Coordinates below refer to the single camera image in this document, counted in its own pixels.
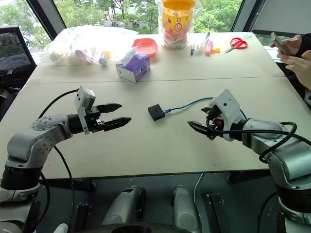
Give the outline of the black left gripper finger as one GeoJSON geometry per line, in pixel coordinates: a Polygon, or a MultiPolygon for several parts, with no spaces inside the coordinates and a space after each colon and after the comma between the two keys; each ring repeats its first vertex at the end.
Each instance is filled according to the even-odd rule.
{"type": "Polygon", "coordinates": [[[121,104],[117,104],[117,103],[108,103],[108,104],[102,104],[98,106],[98,111],[102,114],[102,113],[110,113],[110,112],[114,112],[117,109],[121,108],[122,105],[121,104]]]}
{"type": "Polygon", "coordinates": [[[111,121],[104,122],[103,129],[105,132],[125,126],[131,121],[130,117],[119,117],[111,121]]]}

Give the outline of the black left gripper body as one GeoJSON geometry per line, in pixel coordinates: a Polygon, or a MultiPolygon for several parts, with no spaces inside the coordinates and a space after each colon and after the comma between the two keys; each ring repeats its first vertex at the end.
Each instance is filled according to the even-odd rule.
{"type": "Polygon", "coordinates": [[[90,110],[86,110],[86,124],[90,132],[95,133],[104,130],[104,122],[101,121],[101,113],[104,113],[104,106],[93,106],[90,110]]]}

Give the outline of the person's right hand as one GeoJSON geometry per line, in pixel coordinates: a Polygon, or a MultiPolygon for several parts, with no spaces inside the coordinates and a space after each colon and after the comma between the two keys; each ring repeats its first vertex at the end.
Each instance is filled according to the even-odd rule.
{"type": "Polygon", "coordinates": [[[302,35],[297,34],[292,38],[284,39],[281,41],[281,44],[290,51],[291,55],[300,56],[298,52],[302,44],[302,35]]]}

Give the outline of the person's left hand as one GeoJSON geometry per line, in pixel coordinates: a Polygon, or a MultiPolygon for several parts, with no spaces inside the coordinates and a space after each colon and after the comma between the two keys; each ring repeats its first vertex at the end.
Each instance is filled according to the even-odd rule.
{"type": "Polygon", "coordinates": [[[279,53],[277,57],[286,64],[286,68],[296,74],[299,82],[307,89],[311,88],[311,51],[304,52],[301,57],[279,53]]]}

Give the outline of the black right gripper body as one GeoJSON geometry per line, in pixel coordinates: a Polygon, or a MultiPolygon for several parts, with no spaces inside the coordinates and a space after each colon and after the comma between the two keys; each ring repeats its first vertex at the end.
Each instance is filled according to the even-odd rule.
{"type": "Polygon", "coordinates": [[[217,131],[222,131],[224,129],[224,120],[220,117],[220,109],[214,105],[210,107],[211,110],[207,114],[206,125],[209,129],[209,139],[214,140],[217,136],[223,137],[222,133],[217,133],[217,131]]]}

